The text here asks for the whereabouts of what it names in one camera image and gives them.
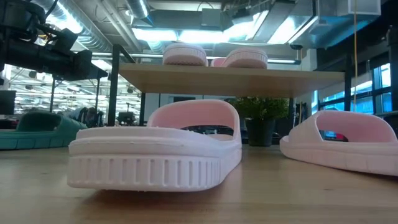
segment camera rig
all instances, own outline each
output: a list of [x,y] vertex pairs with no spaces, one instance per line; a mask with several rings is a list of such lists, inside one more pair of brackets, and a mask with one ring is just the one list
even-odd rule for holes
[[[0,71],[6,63],[51,73],[56,80],[107,77],[104,70],[92,64],[92,52],[70,50],[79,34],[68,29],[58,31],[45,23],[56,3],[45,13],[29,1],[0,0]],[[45,45],[35,43],[39,36],[46,37]]]

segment plant pot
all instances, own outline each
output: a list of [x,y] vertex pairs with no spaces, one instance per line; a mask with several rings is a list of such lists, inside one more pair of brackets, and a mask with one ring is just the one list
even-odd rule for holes
[[246,120],[250,146],[271,146],[275,120]]

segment potted plant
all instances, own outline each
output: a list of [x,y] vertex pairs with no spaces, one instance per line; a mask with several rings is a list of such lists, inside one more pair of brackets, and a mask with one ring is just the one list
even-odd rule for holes
[[228,100],[245,119],[250,146],[270,146],[275,120],[287,116],[288,101],[283,98],[237,97]]

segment green plant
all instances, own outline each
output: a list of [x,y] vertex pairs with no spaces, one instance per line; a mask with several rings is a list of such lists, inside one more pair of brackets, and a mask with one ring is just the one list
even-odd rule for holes
[[239,115],[255,120],[284,118],[288,113],[288,101],[284,98],[237,97],[228,100]]

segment table surface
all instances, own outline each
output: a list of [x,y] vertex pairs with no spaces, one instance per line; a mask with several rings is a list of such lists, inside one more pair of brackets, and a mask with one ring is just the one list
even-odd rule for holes
[[123,63],[120,74],[144,93],[293,98],[344,81],[341,72]]
[[247,147],[219,186],[190,193],[67,186],[67,149],[0,152],[0,223],[398,223],[398,178]]

